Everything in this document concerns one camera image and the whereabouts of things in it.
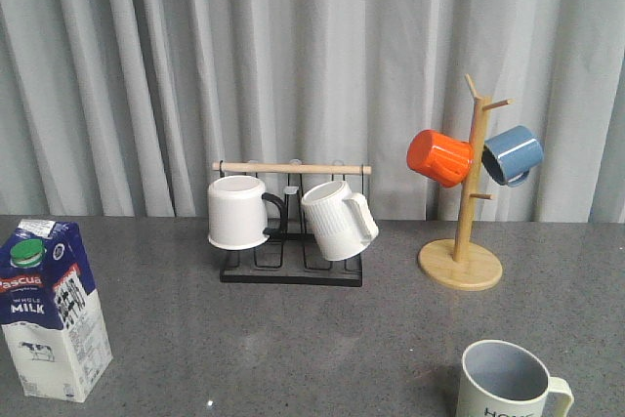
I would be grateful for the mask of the white ribbed mug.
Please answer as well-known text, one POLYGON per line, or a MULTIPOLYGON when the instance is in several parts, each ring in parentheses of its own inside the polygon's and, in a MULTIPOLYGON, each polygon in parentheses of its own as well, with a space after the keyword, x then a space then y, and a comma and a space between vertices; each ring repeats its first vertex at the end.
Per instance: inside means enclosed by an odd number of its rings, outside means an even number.
POLYGON ((367 199, 347 181, 330 181, 307 191, 302 199, 323 258, 341 261, 365 250, 379 229, 367 199))

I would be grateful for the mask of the wooden mug tree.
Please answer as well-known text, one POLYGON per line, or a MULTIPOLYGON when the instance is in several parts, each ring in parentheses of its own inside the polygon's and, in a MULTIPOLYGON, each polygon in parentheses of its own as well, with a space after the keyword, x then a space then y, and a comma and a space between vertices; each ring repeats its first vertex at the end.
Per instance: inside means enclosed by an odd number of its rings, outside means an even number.
POLYGON ((462 183, 460 208, 454 238, 437 239, 425 244, 418 254, 420 268, 436 282, 456 290, 482 291, 496 285, 503 268, 500 260, 488 249, 471 241, 476 201, 493 196, 479 190, 481 158, 490 111, 510 104, 510 99, 494 102, 478 92, 470 75, 465 76, 474 100, 470 144, 474 161, 462 183))

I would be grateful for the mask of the blue mug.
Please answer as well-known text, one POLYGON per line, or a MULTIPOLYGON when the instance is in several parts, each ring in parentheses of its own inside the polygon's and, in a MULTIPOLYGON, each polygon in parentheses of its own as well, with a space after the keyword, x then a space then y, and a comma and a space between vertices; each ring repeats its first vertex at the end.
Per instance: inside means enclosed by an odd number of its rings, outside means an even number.
POLYGON ((543 158, 543 148, 536 136, 519 125, 485 141, 481 162, 497 184, 516 187, 543 158))

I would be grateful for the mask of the cream ribbed cup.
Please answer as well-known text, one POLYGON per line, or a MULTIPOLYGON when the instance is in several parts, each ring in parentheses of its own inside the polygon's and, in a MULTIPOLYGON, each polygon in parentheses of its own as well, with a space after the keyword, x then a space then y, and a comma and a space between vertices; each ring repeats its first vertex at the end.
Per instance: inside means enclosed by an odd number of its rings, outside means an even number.
POLYGON ((574 403, 569 384, 523 347, 487 339, 463 351, 457 416, 541 416, 550 395, 554 414, 566 416, 574 403))

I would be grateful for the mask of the blue white milk carton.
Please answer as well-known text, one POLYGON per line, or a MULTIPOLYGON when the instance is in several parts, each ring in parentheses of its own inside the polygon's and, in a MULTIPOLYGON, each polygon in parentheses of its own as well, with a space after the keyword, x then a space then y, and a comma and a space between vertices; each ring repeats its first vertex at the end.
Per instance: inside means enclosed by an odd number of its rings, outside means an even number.
POLYGON ((23 219, 2 245, 1 328, 26 395, 86 400, 112 352, 76 223, 23 219))

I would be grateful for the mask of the orange mug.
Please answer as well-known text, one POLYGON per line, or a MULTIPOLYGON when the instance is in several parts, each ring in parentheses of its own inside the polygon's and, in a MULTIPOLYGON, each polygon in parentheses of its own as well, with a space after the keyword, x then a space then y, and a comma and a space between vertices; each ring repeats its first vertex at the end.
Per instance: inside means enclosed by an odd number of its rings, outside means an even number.
POLYGON ((445 188, 462 183, 474 159, 473 147, 435 130, 415 136, 406 153, 407 166, 445 188))

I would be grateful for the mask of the grey curtain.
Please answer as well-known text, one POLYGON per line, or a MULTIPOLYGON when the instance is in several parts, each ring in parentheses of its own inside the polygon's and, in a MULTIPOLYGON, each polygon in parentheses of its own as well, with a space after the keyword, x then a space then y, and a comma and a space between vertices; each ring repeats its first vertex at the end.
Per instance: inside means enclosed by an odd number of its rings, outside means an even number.
POLYGON ((451 220, 405 152, 467 136, 466 75, 545 150, 479 219, 623 221, 624 0, 1 0, 1 211, 201 217, 212 163, 297 158, 451 220))

